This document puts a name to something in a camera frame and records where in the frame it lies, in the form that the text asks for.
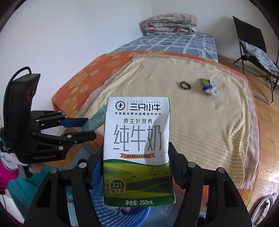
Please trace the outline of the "light blue sachet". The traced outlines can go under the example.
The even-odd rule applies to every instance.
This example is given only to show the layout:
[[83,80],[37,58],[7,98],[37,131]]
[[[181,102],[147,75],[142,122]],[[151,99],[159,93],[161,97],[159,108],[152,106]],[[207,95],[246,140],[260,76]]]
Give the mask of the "light blue sachet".
[[103,105],[80,129],[84,131],[96,131],[104,124],[106,113],[106,105]]

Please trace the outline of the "green white milk carton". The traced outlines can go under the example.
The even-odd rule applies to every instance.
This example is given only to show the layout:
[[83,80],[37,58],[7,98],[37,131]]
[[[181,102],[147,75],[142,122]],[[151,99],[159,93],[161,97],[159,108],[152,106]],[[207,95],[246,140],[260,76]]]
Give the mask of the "green white milk carton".
[[173,204],[167,97],[109,97],[104,122],[104,203],[112,207]]

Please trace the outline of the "orange floral bed sheet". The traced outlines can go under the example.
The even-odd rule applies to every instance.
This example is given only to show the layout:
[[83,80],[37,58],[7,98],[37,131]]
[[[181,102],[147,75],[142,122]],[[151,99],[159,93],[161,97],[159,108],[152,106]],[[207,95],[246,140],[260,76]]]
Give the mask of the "orange floral bed sheet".
[[258,113],[246,77],[204,58],[163,51],[124,51],[93,60],[52,97],[69,117],[91,118],[110,105],[105,161],[149,164],[163,136],[203,168],[223,166],[245,204],[259,171]]

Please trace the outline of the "white fan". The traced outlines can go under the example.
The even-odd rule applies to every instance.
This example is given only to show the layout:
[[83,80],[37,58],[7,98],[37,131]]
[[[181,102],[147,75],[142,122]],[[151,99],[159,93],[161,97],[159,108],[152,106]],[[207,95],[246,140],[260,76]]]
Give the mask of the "white fan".
[[258,226],[259,223],[265,218],[269,210],[272,208],[276,200],[276,196],[276,193],[267,195],[259,202],[251,216],[251,222],[253,227]]

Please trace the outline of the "blue plastic perforated basket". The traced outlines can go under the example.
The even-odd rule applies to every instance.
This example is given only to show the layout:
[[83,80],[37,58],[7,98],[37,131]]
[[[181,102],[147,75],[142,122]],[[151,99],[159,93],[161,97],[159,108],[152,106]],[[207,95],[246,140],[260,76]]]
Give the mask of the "blue plastic perforated basket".
[[141,226],[149,215],[150,207],[119,208],[104,204],[103,188],[90,190],[94,208],[102,226]]

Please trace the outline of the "striped cream blanket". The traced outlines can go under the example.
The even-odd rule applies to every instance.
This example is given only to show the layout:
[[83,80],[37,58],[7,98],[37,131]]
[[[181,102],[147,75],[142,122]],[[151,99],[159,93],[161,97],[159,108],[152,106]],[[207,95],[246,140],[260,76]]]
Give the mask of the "striped cream blanket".
[[[203,92],[199,79],[217,84],[217,95]],[[136,54],[115,69],[81,107],[92,117],[110,96],[164,96],[170,99],[170,140],[203,168],[224,167],[236,186],[251,190],[259,169],[259,126],[248,81],[209,60],[171,54]]]

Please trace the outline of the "blue green snack bag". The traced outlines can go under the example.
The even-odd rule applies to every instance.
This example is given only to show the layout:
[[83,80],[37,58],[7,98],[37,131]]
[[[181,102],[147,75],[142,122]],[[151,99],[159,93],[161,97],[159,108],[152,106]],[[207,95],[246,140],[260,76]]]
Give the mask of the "blue green snack bag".
[[205,92],[207,95],[217,95],[217,84],[216,82],[209,80],[209,79],[204,79],[201,78],[199,79],[200,82],[202,83],[202,91]]

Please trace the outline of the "black folding chair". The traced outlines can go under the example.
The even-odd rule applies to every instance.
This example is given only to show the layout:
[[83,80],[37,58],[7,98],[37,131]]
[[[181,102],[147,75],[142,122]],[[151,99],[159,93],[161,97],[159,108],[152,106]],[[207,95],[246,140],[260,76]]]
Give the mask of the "black folding chair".
[[270,82],[272,100],[268,101],[257,94],[254,94],[254,97],[263,101],[267,105],[273,105],[274,90],[278,83],[278,66],[267,55],[267,49],[261,30],[237,17],[233,17],[233,20],[236,27],[240,50],[240,57],[233,62],[233,65],[240,68],[243,74],[245,74],[246,71],[252,73],[250,70],[245,69],[244,63],[248,61],[261,71],[265,72],[266,75],[264,77]]

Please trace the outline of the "blue plaid mattress sheet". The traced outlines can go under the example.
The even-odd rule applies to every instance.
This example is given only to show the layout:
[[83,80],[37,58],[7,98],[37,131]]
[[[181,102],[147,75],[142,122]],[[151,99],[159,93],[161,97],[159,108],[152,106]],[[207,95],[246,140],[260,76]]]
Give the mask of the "blue plaid mattress sheet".
[[139,50],[182,53],[218,62],[214,38],[202,33],[194,35],[145,35],[114,51]]

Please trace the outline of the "folded floral quilt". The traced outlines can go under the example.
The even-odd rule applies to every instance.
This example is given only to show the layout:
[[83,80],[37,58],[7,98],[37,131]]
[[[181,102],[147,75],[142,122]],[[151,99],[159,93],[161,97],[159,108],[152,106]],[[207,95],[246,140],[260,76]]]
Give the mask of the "folded floral quilt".
[[196,33],[197,18],[190,14],[163,14],[149,17],[141,26],[147,34],[193,35]]

